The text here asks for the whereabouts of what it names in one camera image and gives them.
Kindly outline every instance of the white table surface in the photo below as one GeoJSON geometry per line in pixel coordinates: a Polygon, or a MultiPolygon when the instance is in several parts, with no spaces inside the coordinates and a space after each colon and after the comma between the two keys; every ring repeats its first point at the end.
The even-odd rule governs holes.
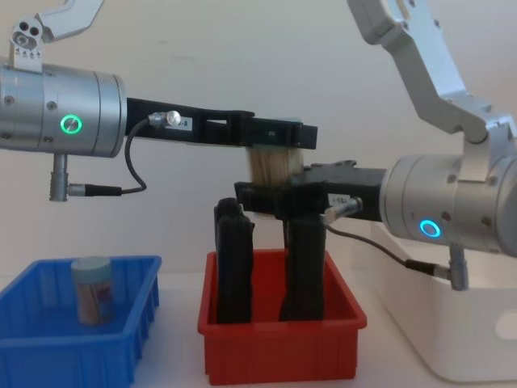
{"type": "MultiPolygon", "coordinates": [[[[334,261],[368,316],[368,327],[359,332],[357,377],[342,382],[267,384],[263,385],[265,388],[517,387],[517,382],[457,385],[433,375],[366,286],[367,282],[361,281],[364,274],[360,270],[351,269],[347,246],[342,242],[329,245],[334,261]]],[[[197,333],[203,279],[202,273],[159,275],[161,305],[144,346],[144,355],[137,367],[133,388],[210,386],[204,376],[203,337],[197,333]]],[[[9,281],[11,278],[0,277],[0,289],[9,281]]]]}

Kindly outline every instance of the blue plastic bin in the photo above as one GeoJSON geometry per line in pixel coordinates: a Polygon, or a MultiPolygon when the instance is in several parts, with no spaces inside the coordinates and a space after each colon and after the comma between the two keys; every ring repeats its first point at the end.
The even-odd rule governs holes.
{"type": "Polygon", "coordinates": [[[128,388],[158,307],[156,256],[112,260],[116,319],[78,321],[72,259],[30,265],[0,293],[0,388],[128,388]]]}

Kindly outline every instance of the black cable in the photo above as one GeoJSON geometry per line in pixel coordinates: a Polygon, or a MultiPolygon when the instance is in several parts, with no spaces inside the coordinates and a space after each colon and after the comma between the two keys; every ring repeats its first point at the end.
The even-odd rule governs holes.
{"type": "Polygon", "coordinates": [[[346,237],[346,238],[353,238],[354,240],[358,240],[358,241],[361,241],[362,243],[371,245],[372,247],[375,247],[379,251],[382,251],[383,253],[388,255],[391,259],[395,260],[400,265],[403,265],[404,267],[406,267],[412,271],[421,272],[421,273],[424,273],[429,276],[439,277],[441,279],[451,280],[451,269],[450,268],[442,267],[439,264],[426,263],[424,261],[417,261],[417,260],[411,260],[411,259],[403,260],[400,257],[398,257],[397,255],[395,255],[393,252],[388,250],[387,248],[383,247],[382,245],[380,245],[379,243],[377,243],[375,241],[372,241],[369,238],[359,236],[358,234],[342,232],[341,230],[334,229],[332,226],[327,226],[326,229],[333,234],[337,234],[338,236],[346,237]]]}
{"type": "Polygon", "coordinates": [[[401,259],[397,255],[395,255],[393,252],[388,250],[387,248],[383,247],[382,245],[380,245],[379,243],[377,243],[377,242],[375,242],[373,240],[370,240],[369,238],[366,238],[366,237],[363,237],[363,236],[359,236],[358,234],[342,232],[341,230],[334,229],[332,226],[327,226],[326,229],[329,232],[333,233],[333,234],[337,234],[338,236],[346,237],[346,238],[352,238],[354,240],[361,241],[362,243],[366,243],[368,245],[371,245],[372,247],[377,248],[379,251],[384,252],[386,255],[391,257],[393,260],[395,260],[400,265],[406,266],[406,261],[405,260],[401,259]]]}
{"type": "Polygon", "coordinates": [[[126,139],[126,146],[124,148],[124,156],[126,159],[126,165],[128,166],[128,170],[131,173],[131,176],[140,184],[139,188],[129,188],[126,190],[122,190],[122,194],[133,194],[135,192],[143,192],[147,188],[147,184],[145,184],[144,180],[137,174],[135,171],[135,167],[131,161],[131,143],[132,139],[147,125],[149,125],[149,119],[144,119],[139,121],[134,127],[132,127],[129,132],[128,138],[126,139]]]}

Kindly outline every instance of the red plastic bin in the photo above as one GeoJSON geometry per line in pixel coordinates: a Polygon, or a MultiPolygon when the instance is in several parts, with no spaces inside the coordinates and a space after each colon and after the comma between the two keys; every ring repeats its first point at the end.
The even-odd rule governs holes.
{"type": "Polygon", "coordinates": [[[252,323],[218,325],[216,255],[208,255],[198,330],[204,335],[210,384],[355,377],[357,337],[366,327],[366,315],[328,253],[323,321],[278,321],[285,295],[284,250],[256,251],[252,282],[252,323]]]}

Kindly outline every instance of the white plastic bin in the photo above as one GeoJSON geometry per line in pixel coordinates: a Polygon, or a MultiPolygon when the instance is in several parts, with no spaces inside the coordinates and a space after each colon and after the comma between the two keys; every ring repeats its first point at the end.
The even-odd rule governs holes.
{"type": "MultiPolygon", "coordinates": [[[[447,264],[448,248],[394,238],[372,225],[372,238],[400,255],[447,264]]],[[[374,255],[379,298],[423,360],[454,382],[517,380],[517,259],[466,251],[470,290],[374,255]]]]}

